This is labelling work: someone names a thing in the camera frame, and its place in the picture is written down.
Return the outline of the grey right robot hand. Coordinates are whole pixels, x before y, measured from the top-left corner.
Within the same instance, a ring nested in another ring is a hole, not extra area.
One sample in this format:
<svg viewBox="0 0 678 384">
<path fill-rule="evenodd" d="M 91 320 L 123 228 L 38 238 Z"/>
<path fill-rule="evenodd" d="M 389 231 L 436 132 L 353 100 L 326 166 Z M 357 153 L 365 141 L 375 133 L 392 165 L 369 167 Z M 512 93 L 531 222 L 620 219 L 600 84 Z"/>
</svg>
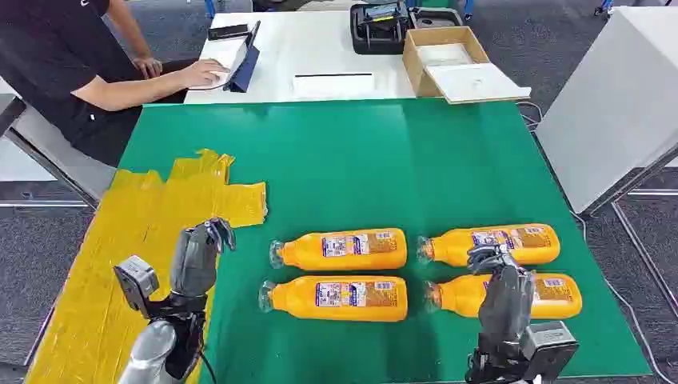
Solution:
<svg viewBox="0 0 678 384">
<path fill-rule="evenodd" d="M 531 319 L 534 273 L 521 266 L 505 244 L 474 246 L 468 256 L 473 274 L 490 274 L 478 312 L 483 338 L 495 346 L 517 349 Z"/>
</svg>

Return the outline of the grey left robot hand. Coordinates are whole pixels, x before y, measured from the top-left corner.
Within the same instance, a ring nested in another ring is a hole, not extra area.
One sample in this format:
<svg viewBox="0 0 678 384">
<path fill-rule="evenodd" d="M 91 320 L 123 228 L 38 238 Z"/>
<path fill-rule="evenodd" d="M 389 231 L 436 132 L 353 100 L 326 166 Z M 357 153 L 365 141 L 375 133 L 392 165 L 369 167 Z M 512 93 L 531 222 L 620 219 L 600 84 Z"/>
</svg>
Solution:
<svg viewBox="0 0 678 384">
<path fill-rule="evenodd" d="M 185 297 L 204 296 L 216 282 L 217 256 L 225 246 L 236 249 L 233 228 L 224 218 L 210 218 L 182 230 L 170 268 L 171 292 Z"/>
</svg>

